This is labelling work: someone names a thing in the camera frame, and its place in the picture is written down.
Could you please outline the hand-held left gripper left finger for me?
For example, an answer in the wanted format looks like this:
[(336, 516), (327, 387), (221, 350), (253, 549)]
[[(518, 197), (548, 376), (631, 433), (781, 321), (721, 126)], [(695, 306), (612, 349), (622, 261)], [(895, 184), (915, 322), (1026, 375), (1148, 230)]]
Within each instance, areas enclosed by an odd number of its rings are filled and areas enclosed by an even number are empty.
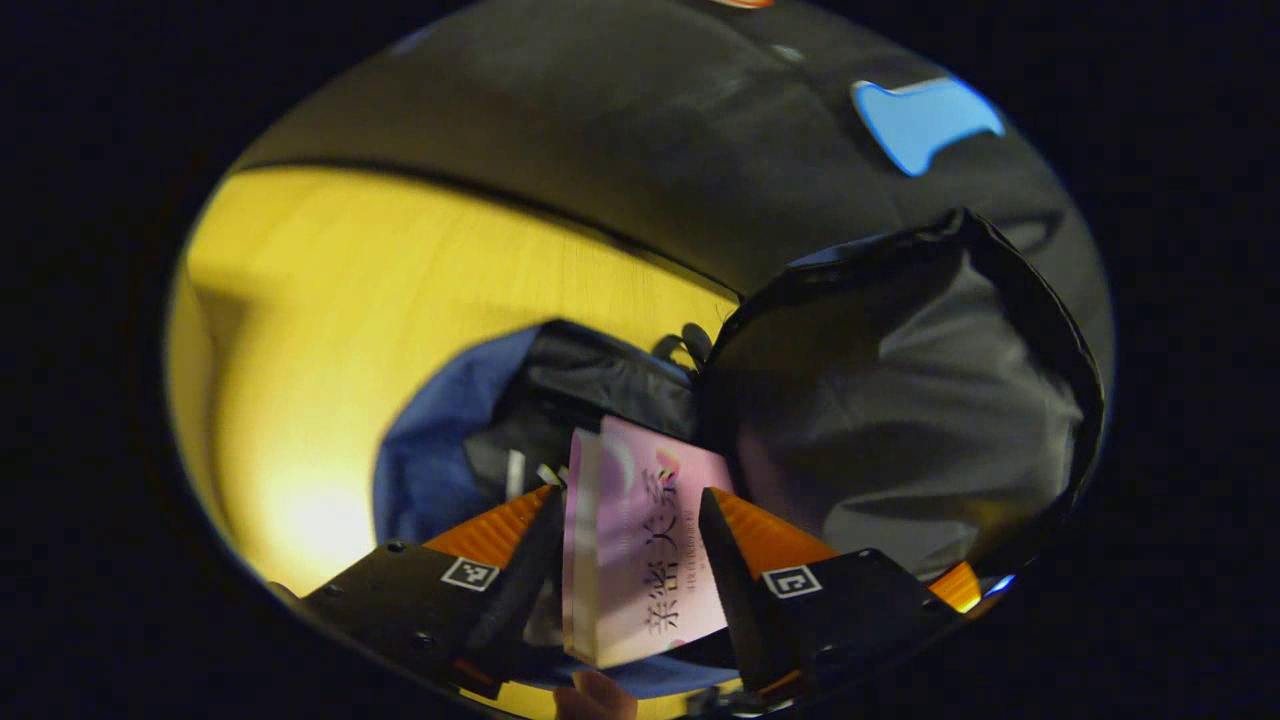
[(563, 489), (541, 487), (428, 543), (379, 546), (300, 609), (416, 678), (495, 700), (561, 561), (563, 528)]

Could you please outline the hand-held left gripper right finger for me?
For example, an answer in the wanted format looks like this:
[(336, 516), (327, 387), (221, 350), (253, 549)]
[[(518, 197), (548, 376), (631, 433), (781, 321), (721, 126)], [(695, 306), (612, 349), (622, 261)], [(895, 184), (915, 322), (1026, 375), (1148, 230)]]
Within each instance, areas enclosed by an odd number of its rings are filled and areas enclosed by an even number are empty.
[(881, 551), (837, 553), (727, 491), (703, 491), (699, 529), (740, 678), (760, 701), (799, 700), (827, 674), (865, 676), (960, 621)]

